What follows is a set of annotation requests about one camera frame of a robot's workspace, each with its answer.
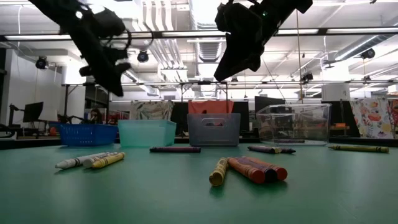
computer monitor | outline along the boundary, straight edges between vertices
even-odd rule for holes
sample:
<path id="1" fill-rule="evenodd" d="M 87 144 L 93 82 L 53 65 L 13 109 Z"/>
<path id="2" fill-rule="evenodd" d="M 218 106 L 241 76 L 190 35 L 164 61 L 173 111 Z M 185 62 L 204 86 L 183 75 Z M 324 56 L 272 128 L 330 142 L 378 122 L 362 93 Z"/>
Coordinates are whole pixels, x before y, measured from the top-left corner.
<path id="1" fill-rule="evenodd" d="M 43 102 L 25 105 L 24 123 L 39 121 L 43 111 Z"/>

yellow crayon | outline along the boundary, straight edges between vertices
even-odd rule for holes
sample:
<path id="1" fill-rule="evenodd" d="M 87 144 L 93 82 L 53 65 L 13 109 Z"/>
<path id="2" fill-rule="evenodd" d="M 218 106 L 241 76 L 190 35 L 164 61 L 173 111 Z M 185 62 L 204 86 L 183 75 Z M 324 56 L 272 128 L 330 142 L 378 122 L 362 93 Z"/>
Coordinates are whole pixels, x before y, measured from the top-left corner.
<path id="1" fill-rule="evenodd" d="M 330 149 L 344 151 L 361 151 L 361 152 L 385 152 L 389 153 L 388 147 L 380 146 L 329 146 Z"/>
<path id="2" fill-rule="evenodd" d="M 209 181 L 213 186 L 220 186 L 223 184 L 225 171 L 228 166 L 228 161 L 226 158 L 221 158 L 217 162 L 216 168 L 209 176 Z"/>
<path id="3" fill-rule="evenodd" d="M 95 161 L 93 163 L 93 165 L 91 166 L 91 168 L 99 169 L 99 168 L 105 167 L 105 166 L 110 165 L 110 164 L 112 164 L 114 162 L 122 160 L 124 158 L 124 155 L 125 155 L 124 152 L 120 152 L 120 153 L 118 153 L 116 155 L 104 157 L 102 159 L 99 159 L 99 160 Z"/>

cable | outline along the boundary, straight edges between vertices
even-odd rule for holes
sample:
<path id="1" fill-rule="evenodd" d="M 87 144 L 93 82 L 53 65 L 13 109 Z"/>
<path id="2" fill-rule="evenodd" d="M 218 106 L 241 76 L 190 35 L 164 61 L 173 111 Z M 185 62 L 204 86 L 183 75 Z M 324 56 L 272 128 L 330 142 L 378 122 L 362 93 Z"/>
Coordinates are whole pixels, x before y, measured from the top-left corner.
<path id="1" fill-rule="evenodd" d="M 264 60 L 263 57 L 261 57 L 261 60 L 262 60 L 262 62 L 264 63 L 264 65 L 266 66 L 267 71 L 268 71 L 269 75 L 271 76 L 272 80 L 274 81 L 276 88 L 279 90 L 279 93 L 282 95 L 283 99 L 285 100 L 285 103 L 287 104 L 286 98 L 285 98 L 284 94 L 282 93 L 282 91 L 280 90 L 278 84 L 277 84 L 276 81 L 274 80 L 274 77 L 272 76 L 271 71 L 269 70 L 269 68 L 268 68 L 268 66 L 267 66 L 267 64 L 266 64 L 266 61 Z"/>

wall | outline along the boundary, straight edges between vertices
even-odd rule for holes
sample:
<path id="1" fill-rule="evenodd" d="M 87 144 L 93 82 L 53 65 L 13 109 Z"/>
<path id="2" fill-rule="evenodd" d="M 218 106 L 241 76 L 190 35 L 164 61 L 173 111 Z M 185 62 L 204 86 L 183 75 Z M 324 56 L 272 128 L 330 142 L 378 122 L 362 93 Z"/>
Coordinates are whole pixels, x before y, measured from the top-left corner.
<path id="1" fill-rule="evenodd" d="M 8 124 L 10 104 L 23 109 L 26 104 L 44 102 L 45 110 L 63 114 L 65 87 L 61 84 L 65 75 L 69 75 L 67 69 L 57 68 L 57 72 L 53 67 L 39 70 L 35 67 L 34 58 L 19 57 L 15 50 L 7 50 L 6 70 L 8 74 L 4 78 L 0 123 Z M 69 73 L 72 72 L 78 74 L 78 70 L 69 70 Z M 69 96 L 68 111 L 83 116 L 84 98 L 85 87 L 77 88 Z M 16 111 L 14 124 L 22 124 L 23 116 L 23 112 Z"/>

desk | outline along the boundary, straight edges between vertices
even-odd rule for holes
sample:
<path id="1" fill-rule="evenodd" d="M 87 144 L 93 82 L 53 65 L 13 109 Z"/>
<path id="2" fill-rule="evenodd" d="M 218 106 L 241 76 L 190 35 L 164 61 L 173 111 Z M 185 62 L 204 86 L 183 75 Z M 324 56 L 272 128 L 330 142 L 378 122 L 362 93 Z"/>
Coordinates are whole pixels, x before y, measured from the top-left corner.
<path id="1" fill-rule="evenodd" d="M 398 151 L 390 154 L 296 147 L 295 155 L 239 147 L 199 154 L 123 149 L 100 170 L 58 171 L 57 162 L 119 145 L 0 151 L 0 223 L 396 223 Z M 220 157 L 253 156 L 285 167 L 285 182 L 256 185 L 230 169 L 221 187 L 208 176 Z"/>

